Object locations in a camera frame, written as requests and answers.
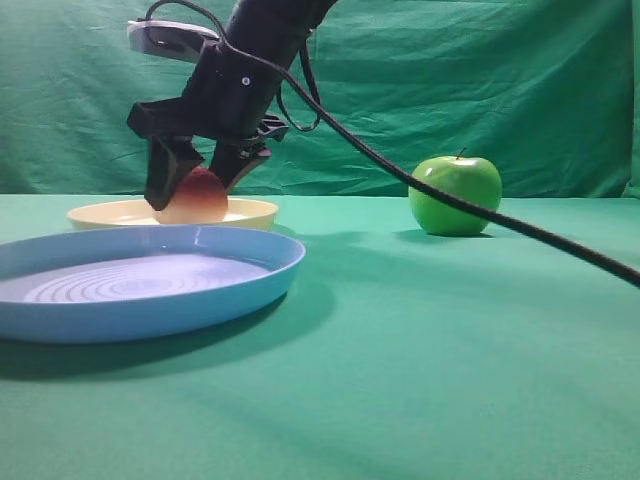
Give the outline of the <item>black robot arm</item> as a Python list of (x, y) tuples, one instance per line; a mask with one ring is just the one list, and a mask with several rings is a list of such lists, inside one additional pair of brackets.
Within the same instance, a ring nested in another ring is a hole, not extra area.
[(148, 147), (144, 196), (156, 211), (167, 207), (179, 183), (204, 161), (192, 141), (212, 139), (209, 166), (225, 190), (268, 160), (267, 140), (280, 141), (293, 122), (269, 113), (281, 98), (282, 77), (300, 59), (314, 99), (307, 40), (332, 7), (330, 1), (239, 1), (222, 33), (157, 20), (151, 13), (129, 23), (133, 50), (192, 62), (180, 96), (137, 102), (127, 124)]

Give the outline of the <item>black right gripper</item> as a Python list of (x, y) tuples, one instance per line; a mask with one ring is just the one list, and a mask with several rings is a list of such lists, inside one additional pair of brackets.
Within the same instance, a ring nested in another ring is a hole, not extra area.
[[(288, 126), (267, 112), (282, 77), (272, 69), (208, 41), (182, 94), (135, 103), (127, 125), (147, 139), (145, 199), (164, 210), (179, 184), (204, 158), (191, 136), (224, 142), (280, 141)], [(209, 170), (226, 192), (271, 158), (265, 143), (240, 147), (217, 141)]]

